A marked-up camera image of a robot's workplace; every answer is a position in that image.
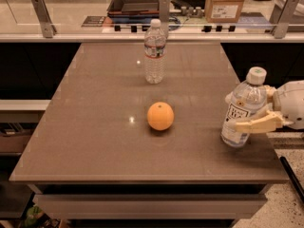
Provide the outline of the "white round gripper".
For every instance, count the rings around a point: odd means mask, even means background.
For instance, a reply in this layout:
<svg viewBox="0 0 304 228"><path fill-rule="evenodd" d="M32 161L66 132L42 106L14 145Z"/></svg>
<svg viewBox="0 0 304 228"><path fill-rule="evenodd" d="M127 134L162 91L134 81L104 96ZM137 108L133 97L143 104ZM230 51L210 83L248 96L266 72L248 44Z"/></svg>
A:
<svg viewBox="0 0 304 228"><path fill-rule="evenodd" d="M236 132L257 134L268 133L289 126L291 129L304 129L304 81L290 81L278 89L264 86L267 102L273 100L274 111L267 110L261 118L239 119L233 123ZM225 103L231 102L233 92L225 96Z"/></svg>

